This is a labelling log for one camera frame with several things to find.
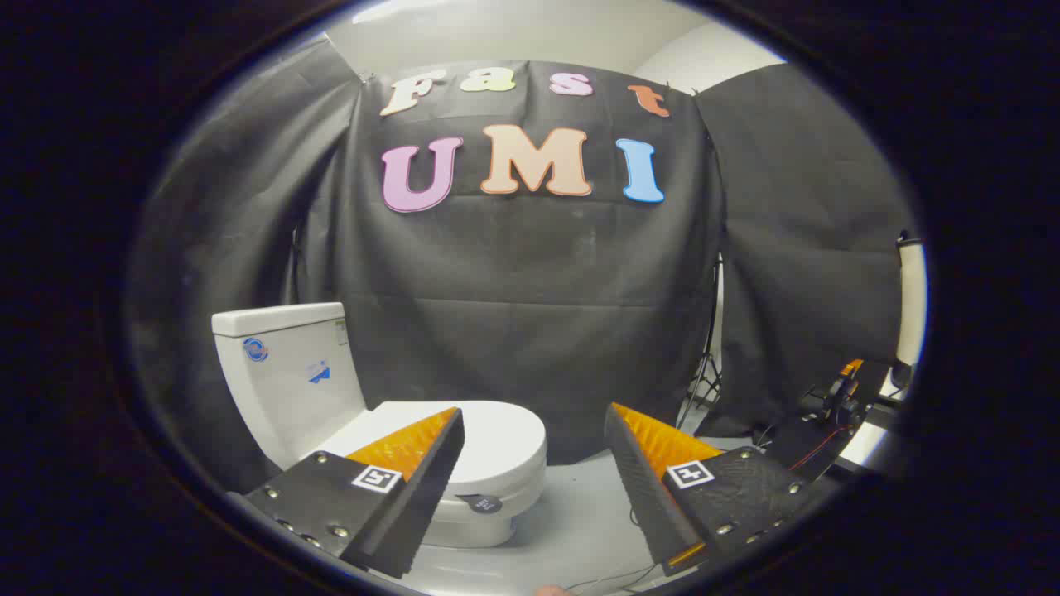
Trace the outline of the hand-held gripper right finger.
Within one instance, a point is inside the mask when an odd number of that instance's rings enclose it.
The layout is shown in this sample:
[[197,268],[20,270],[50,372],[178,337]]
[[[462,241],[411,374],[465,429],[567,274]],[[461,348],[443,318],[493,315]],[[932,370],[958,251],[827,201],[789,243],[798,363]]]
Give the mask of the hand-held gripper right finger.
[[730,565],[785,531],[811,480],[752,446],[705,444],[613,402],[605,440],[648,553],[667,576]]

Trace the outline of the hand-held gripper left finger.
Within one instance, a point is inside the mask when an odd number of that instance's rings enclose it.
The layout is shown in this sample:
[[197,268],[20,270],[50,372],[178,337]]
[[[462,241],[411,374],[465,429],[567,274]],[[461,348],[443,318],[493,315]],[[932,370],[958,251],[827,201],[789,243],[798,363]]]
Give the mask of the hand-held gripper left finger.
[[465,445],[463,418],[452,406],[347,455],[314,450],[242,499],[315,550],[401,577]]

